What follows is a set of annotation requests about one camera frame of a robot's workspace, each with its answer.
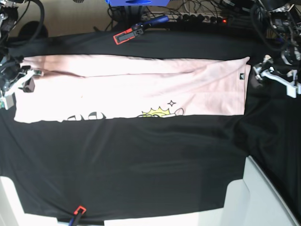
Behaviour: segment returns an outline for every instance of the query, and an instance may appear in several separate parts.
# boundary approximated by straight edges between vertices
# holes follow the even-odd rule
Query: white surface
[[[250,204],[250,191],[244,180],[232,181],[227,188],[220,226],[242,226]]]
[[[255,161],[246,159],[243,180],[228,186],[221,226],[300,225]]]
[[[0,226],[61,226],[61,224],[58,224],[56,218],[24,214],[13,181],[7,177],[0,177]]]
[[[107,220],[105,226],[219,226],[223,209],[156,218]]]

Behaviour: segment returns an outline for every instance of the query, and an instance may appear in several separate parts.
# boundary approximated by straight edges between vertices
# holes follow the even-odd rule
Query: blue box
[[[109,0],[111,6],[166,6],[169,0]]]

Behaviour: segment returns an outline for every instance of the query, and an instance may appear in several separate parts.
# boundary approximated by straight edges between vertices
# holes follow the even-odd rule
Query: blue clamp handle
[[[168,21],[169,21],[168,16],[159,16],[159,17],[156,17],[154,19],[144,22],[144,24],[149,24],[150,26],[154,26],[156,24],[161,24],[161,23],[165,23]]]

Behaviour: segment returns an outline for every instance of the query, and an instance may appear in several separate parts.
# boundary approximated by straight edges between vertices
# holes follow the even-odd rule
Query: power strip
[[[182,21],[189,21],[189,20],[193,20],[193,19],[198,19],[198,16],[202,15],[204,17],[204,20],[202,21],[202,23],[216,23],[217,21],[221,22],[225,22],[225,18],[223,18],[222,16],[218,15],[218,19],[216,18],[216,15],[214,14],[210,14],[210,13],[170,13],[170,12],[146,12],[145,14],[143,14],[142,16],[142,20],[143,21],[147,21],[147,20],[151,20],[154,17],[158,17],[158,16],[168,16],[169,21],[170,22],[177,22],[179,21],[179,17],[181,17]]]

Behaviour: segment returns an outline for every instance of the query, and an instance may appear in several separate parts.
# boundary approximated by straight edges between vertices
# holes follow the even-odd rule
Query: cartoon print
[[[168,104],[173,106],[176,103],[171,100],[170,103],[168,103]],[[142,112],[142,113],[143,114],[140,115],[139,117],[170,118],[170,117],[184,115],[184,109],[179,108],[174,113],[170,113],[169,108],[167,110],[163,110],[161,107],[159,107],[159,109],[157,109],[157,110],[153,110],[151,108],[149,112],[147,112],[147,113]]]
[[[82,121],[82,120],[101,120],[106,119],[103,113],[92,112],[88,117],[83,117],[81,114],[73,115],[67,119],[67,121]]]

